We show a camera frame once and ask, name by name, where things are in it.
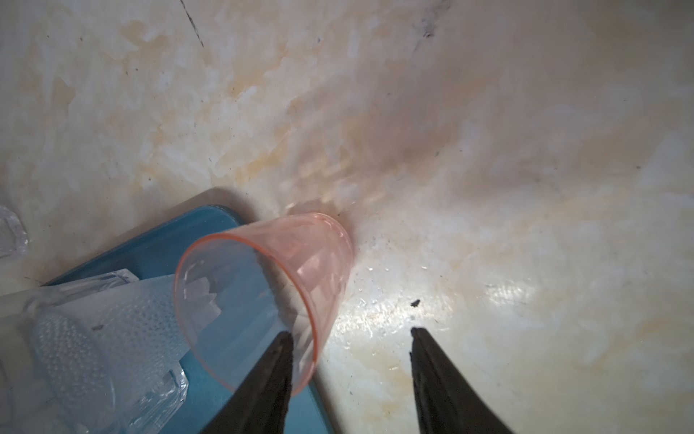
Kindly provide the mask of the pink transparent plastic cup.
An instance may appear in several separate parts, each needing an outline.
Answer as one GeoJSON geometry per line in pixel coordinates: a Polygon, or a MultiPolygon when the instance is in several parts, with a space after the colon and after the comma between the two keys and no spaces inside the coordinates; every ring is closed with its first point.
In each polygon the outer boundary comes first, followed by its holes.
{"type": "Polygon", "coordinates": [[[195,358],[231,391],[276,335],[288,332],[292,393],[298,394],[316,371],[353,265],[348,231],[324,213],[213,233],[178,263],[175,316],[195,358]]]}

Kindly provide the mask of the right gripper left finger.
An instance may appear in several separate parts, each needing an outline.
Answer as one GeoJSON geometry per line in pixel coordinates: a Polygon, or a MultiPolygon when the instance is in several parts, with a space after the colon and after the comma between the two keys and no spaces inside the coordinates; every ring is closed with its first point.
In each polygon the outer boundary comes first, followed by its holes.
{"type": "Polygon", "coordinates": [[[282,433],[292,393],[294,340],[283,331],[204,433],[282,433]]]}

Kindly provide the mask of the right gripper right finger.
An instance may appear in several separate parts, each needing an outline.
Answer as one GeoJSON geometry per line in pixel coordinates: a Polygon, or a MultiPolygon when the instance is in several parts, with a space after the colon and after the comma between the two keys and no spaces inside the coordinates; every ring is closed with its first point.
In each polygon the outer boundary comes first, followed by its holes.
{"type": "Polygon", "coordinates": [[[417,422],[422,433],[509,433],[424,327],[411,329],[417,422]]]}

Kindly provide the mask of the frosted clear plastic cup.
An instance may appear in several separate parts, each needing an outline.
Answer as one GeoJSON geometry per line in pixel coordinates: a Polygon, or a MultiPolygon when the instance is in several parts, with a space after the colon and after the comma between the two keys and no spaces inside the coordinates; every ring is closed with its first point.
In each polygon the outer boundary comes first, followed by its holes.
{"type": "Polygon", "coordinates": [[[172,275],[104,289],[43,310],[32,346],[70,417],[104,430],[144,398],[190,347],[172,275]]]}

